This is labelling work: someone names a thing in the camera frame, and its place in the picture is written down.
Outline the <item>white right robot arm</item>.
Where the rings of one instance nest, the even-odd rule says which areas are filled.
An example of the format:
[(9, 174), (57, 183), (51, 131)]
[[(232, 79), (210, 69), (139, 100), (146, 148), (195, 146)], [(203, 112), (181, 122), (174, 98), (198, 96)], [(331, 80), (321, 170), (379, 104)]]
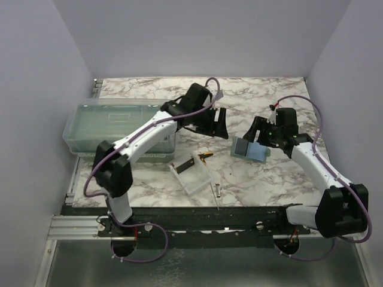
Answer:
[(368, 190), (353, 184), (323, 158), (310, 135), (299, 132), (296, 110), (277, 108), (270, 119), (256, 116), (243, 139), (269, 148), (279, 148), (296, 162), (321, 193), (316, 206), (293, 204), (275, 220), (276, 229), (289, 234), (297, 225), (319, 231), (325, 238), (367, 230)]

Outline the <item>green leather card holder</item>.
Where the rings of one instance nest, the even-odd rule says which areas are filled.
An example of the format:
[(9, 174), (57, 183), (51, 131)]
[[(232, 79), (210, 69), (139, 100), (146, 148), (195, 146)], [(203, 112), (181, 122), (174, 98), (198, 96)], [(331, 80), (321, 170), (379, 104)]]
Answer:
[(241, 158), (243, 160), (248, 160), (248, 161), (253, 161), (253, 162), (258, 162), (258, 163), (265, 163), (267, 158), (270, 156), (270, 149), (266, 146), (260, 145), (258, 142), (249, 142), (248, 144), (248, 150), (247, 154), (245, 157), (234, 155), (233, 150), (234, 150), (234, 143), (235, 140), (238, 137), (234, 137), (232, 139), (232, 146), (230, 150), (230, 155), (232, 157), (236, 158)]

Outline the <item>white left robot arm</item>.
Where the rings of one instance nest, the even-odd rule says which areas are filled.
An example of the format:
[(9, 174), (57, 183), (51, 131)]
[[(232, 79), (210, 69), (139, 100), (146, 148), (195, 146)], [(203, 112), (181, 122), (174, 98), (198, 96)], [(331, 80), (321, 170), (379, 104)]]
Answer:
[(165, 102), (131, 134), (98, 145), (90, 177), (104, 189), (102, 194), (114, 219), (112, 229), (119, 236), (127, 236), (133, 227), (127, 195), (133, 184), (132, 165), (160, 140), (185, 126), (194, 126), (195, 133), (200, 135), (228, 139), (226, 109), (213, 107), (222, 97), (222, 89), (212, 94), (207, 86), (193, 83), (185, 95)]

